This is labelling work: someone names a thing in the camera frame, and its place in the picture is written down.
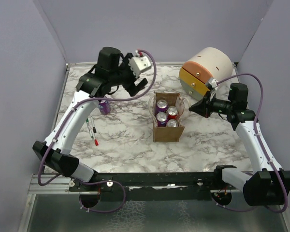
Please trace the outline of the red cola can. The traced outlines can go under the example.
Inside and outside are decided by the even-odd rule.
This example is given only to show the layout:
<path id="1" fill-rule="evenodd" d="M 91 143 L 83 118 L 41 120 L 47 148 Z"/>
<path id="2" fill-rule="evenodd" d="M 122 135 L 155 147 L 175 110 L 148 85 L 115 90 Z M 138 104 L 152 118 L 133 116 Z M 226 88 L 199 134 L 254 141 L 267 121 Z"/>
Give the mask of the red cola can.
<path id="1" fill-rule="evenodd" d="M 179 126 L 179 122 L 175 119 L 169 119 L 167 124 L 167 127 L 178 127 Z"/>
<path id="2" fill-rule="evenodd" d="M 168 116 L 168 119 L 174 119 L 176 120 L 177 116 L 178 116 L 178 109 L 175 106 L 169 106 L 166 114 Z"/>

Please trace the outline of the purple Fanta can front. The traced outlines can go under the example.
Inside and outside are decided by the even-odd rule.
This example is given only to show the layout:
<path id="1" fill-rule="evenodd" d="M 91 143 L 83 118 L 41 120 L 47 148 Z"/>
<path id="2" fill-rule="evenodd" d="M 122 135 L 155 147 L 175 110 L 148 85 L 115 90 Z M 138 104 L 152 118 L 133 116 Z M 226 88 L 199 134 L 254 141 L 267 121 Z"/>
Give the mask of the purple Fanta can front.
<path id="1" fill-rule="evenodd" d="M 168 103 L 166 100 L 158 100 L 156 102 L 156 114 L 160 112 L 166 112 L 168 110 Z"/>

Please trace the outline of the purple fanta can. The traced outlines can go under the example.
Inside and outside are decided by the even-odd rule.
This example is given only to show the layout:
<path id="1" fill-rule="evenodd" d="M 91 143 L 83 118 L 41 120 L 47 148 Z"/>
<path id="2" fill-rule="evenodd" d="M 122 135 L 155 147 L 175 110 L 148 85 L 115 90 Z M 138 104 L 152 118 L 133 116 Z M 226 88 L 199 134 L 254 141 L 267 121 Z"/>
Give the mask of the purple fanta can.
<path id="1" fill-rule="evenodd" d="M 168 122 L 168 115 L 165 112 L 159 112 L 156 115 L 158 127 L 165 127 Z"/>
<path id="2" fill-rule="evenodd" d="M 160 112 L 166 112 L 168 110 L 168 103 L 166 100 L 158 100 L 156 102 L 156 114 Z"/>

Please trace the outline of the red cola can front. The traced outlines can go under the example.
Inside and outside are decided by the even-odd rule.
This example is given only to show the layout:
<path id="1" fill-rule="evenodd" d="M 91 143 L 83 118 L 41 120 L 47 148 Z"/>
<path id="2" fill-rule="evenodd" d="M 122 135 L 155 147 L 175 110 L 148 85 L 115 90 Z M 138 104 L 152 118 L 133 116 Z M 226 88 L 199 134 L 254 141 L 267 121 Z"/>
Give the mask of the red cola can front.
<path id="1" fill-rule="evenodd" d="M 175 119 L 169 119 L 167 124 L 167 127 L 178 127 L 179 126 L 179 122 Z"/>

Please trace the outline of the brown canvas tote bag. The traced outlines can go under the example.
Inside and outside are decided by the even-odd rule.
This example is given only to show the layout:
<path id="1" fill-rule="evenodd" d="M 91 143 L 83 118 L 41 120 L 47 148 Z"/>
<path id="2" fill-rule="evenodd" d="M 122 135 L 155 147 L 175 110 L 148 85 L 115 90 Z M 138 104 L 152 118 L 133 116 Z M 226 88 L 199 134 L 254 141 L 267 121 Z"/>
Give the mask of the brown canvas tote bag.
<path id="1" fill-rule="evenodd" d="M 175 106 L 178 109 L 176 120 L 179 122 L 178 127 L 158 127 L 156 120 L 156 102 L 158 100 L 166 100 L 169 106 Z M 184 111 L 191 106 L 187 98 L 181 97 L 178 92 L 161 93 L 155 92 L 148 101 L 148 110 L 152 118 L 153 124 L 153 141 L 154 142 L 178 142 L 184 131 L 182 120 L 189 117 L 190 113 L 184 116 Z"/>

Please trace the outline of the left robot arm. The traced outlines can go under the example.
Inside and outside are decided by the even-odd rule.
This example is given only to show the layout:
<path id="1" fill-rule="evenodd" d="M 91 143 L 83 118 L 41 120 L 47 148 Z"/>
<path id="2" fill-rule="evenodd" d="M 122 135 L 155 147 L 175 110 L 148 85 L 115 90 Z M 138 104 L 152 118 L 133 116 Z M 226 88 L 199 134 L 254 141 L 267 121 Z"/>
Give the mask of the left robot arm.
<path id="1" fill-rule="evenodd" d="M 112 87 L 122 86 L 132 101 L 145 95 L 147 79 L 135 84 L 140 74 L 156 69 L 153 57 L 144 50 L 136 55 L 123 55 L 113 47 L 104 47 L 98 55 L 97 63 L 79 78 L 73 99 L 63 117 L 44 139 L 36 141 L 33 151 L 41 161 L 38 173 L 48 166 L 64 177 L 80 180 L 85 190 L 93 190 L 97 185 L 97 172 L 70 154 L 73 143 L 83 124 L 101 101 L 109 100 L 106 95 Z"/>

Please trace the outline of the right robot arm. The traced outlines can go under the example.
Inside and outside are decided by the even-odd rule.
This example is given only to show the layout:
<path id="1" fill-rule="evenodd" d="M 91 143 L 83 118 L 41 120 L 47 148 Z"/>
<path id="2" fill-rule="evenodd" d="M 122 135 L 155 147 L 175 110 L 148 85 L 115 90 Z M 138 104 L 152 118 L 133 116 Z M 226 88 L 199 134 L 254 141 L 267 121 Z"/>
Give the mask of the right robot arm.
<path id="1" fill-rule="evenodd" d="M 213 97 L 208 91 L 199 102 L 189 108 L 189 111 L 205 118 L 212 113 L 226 115 L 251 162 L 252 175 L 247 175 L 232 165 L 217 166 L 212 183 L 218 189 L 232 185 L 243 193 L 250 206 L 287 205 L 290 171 L 285 171 L 274 158 L 261 134 L 255 112 L 247 108 L 247 97 L 247 85 L 233 83 L 226 101 Z"/>

